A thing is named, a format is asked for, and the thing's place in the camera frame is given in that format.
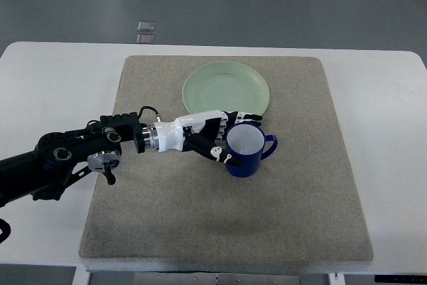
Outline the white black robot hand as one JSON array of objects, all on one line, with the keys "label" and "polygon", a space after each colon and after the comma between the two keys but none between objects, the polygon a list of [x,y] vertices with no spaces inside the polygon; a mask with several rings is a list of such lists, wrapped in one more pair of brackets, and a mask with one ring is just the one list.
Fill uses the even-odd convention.
[{"label": "white black robot hand", "polygon": [[158,152],[193,151],[209,160],[226,165],[242,165],[218,142],[226,139],[227,132],[238,123],[261,125],[263,117],[242,111],[205,111],[185,115],[171,122],[157,121],[150,126],[150,145]]}]

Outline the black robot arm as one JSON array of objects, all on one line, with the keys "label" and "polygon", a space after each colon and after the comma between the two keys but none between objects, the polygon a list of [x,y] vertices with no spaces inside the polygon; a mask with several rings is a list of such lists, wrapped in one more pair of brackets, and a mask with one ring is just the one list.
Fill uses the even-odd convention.
[{"label": "black robot arm", "polygon": [[64,191],[91,172],[116,183],[121,144],[133,141],[137,152],[157,148],[154,125],[141,123],[139,112],[103,115],[83,129],[43,135],[34,150],[1,160],[1,205],[30,195],[34,200],[59,200]]}]

